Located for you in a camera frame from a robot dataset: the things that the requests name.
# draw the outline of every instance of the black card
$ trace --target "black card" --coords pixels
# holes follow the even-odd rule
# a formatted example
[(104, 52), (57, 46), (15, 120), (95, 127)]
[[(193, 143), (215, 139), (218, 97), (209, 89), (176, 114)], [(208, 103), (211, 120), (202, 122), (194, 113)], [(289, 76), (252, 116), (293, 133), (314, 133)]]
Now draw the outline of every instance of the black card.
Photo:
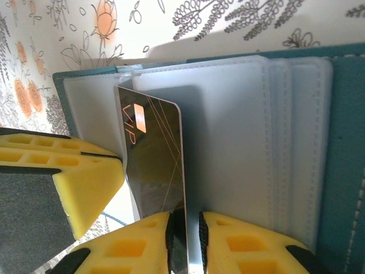
[(126, 176), (142, 218), (184, 208), (179, 107), (119, 87), (127, 146)]

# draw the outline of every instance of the wallet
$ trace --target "wallet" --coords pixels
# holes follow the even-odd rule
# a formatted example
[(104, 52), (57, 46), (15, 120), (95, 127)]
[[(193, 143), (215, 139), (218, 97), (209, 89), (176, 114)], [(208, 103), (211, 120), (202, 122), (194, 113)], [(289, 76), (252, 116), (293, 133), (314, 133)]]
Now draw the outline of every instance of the wallet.
[(71, 135), (118, 154), (123, 166), (116, 86), (180, 107), (191, 263), (200, 254), (195, 213), (210, 210), (294, 237), (335, 273), (361, 273), (364, 53), (356, 44), (53, 78)]

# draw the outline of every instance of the card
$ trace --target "card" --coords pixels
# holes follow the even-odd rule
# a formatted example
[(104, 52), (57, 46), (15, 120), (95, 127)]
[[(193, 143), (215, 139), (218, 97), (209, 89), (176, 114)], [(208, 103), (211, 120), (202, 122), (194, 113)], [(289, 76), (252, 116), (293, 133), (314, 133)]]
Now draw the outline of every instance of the card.
[(127, 182), (141, 218), (174, 214), (172, 269), (187, 268), (181, 112), (166, 100), (118, 87)]

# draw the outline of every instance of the gray fabric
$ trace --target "gray fabric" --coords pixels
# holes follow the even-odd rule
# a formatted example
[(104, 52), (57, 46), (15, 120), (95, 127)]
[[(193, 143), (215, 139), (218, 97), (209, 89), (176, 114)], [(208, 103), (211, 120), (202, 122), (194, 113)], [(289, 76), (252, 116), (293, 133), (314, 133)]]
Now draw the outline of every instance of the gray fabric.
[(0, 173), (0, 273), (30, 273), (75, 240), (51, 175)]

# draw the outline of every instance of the teal leather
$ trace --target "teal leather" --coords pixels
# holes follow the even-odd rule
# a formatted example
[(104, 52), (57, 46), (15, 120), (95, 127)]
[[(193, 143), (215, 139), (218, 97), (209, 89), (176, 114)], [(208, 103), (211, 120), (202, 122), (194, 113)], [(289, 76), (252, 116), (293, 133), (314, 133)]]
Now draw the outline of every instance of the teal leather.
[[(317, 256), (334, 273), (364, 273), (365, 43), (246, 55), (256, 54), (268, 58), (316, 56), (332, 62), (334, 79)], [(54, 75), (54, 81), (60, 98), (66, 98), (63, 78), (115, 72), (116, 68), (61, 72)], [(61, 102), (71, 132), (76, 132), (67, 100)]]

